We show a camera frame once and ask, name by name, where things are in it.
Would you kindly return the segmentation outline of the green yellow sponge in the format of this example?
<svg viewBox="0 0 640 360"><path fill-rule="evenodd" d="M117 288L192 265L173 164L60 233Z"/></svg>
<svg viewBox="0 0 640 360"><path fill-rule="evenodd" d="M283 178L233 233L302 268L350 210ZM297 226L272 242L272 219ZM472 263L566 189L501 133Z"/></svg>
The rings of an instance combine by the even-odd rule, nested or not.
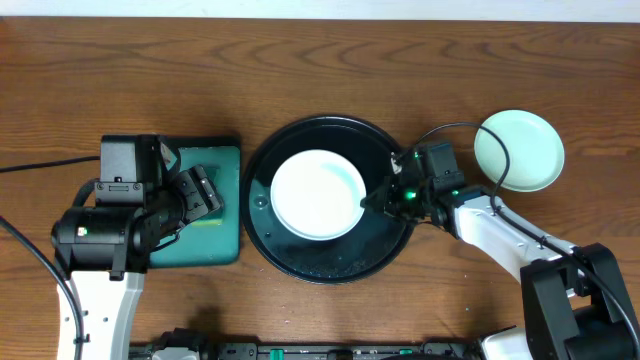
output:
<svg viewBox="0 0 640 360"><path fill-rule="evenodd" d="M219 226L223 223L223 221L224 221L224 215L222 213L212 213L192 222L191 226L193 227Z"/></svg>

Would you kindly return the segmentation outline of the white plate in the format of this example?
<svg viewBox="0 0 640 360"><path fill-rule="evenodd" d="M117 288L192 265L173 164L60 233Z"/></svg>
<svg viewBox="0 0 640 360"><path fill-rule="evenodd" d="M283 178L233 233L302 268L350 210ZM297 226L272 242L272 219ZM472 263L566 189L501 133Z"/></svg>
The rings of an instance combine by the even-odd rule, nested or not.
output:
<svg viewBox="0 0 640 360"><path fill-rule="evenodd" d="M270 198L276 218L291 233L329 241L356 227L367 194L360 171L344 156L312 149L286 159L276 170Z"/></svg>

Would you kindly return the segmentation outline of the mint plate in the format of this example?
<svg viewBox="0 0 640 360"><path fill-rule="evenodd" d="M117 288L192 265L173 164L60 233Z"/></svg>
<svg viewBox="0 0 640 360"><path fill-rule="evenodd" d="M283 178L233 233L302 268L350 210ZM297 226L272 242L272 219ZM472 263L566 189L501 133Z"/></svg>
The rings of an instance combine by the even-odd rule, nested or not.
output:
<svg viewBox="0 0 640 360"><path fill-rule="evenodd" d="M509 153L510 168L502 187L535 192L551 185L561 174L565 150L557 131L542 117L524 110L504 110L482 123L495 133ZM503 174L506 158L498 141L478 130L474 154L482 172L493 182Z"/></svg>

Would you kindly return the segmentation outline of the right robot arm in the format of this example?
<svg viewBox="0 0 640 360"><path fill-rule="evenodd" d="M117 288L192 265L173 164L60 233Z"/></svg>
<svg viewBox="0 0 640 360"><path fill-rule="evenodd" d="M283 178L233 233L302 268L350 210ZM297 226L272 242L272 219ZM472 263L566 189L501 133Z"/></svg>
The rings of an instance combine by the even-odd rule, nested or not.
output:
<svg viewBox="0 0 640 360"><path fill-rule="evenodd" d="M520 284L523 353L534 359L636 359L639 323L613 253L558 239L470 186L450 143L393 156L392 172L362 207L415 226L421 221L491 257Z"/></svg>

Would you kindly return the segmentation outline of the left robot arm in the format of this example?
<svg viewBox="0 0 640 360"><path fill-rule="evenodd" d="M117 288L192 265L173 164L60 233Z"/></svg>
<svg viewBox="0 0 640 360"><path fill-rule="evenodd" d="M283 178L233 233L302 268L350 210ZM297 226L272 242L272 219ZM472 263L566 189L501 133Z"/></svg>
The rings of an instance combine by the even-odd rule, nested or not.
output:
<svg viewBox="0 0 640 360"><path fill-rule="evenodd" d="M105 135L100 176L52 228L60 359L125 359L151 254L222 207L202 165L181 167L160 135Z"/></svg>

